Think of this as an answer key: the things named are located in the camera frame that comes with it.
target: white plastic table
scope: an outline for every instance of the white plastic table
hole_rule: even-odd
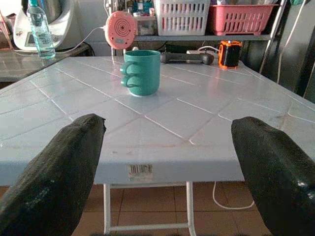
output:
[[[315,104],[239,65],[162,64],[156,94],[120,85],[123,58],[66,58],[0,90],[0,185],[11,185],[63,126],[96,113],[107,131],[95,183],[104,184],[105,231],[193,228],[192,182],[243,180],[231,122],[259,118],[315,159]],[[110,227],[111,184],[187,181],[187,224]]]

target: white basket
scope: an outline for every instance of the white basket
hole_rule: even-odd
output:
[[[210,0],[156,0],[159,35],[204,35]]]

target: pink round object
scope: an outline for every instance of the pink round object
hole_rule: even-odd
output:
[[[115,11],[106,21],[105,38],[115,49],[126,49],[131,46],[136,33],[136,22],[129,13]]]

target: bottle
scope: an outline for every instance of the bottle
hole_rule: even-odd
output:
[[[48,29],[47,17],[45,12],[38,6],[37,0],[29,0],[26,14],[31,24],[31,32],[33,33],[38,56],[42,59],[54,58],[56,52]]]

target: barcode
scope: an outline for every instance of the barcode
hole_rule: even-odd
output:
[[[130,165],[130,174],[151,174],[152,165]]]
[[[128,165],[128,177],[130,181],[152,181],[152,165]]]

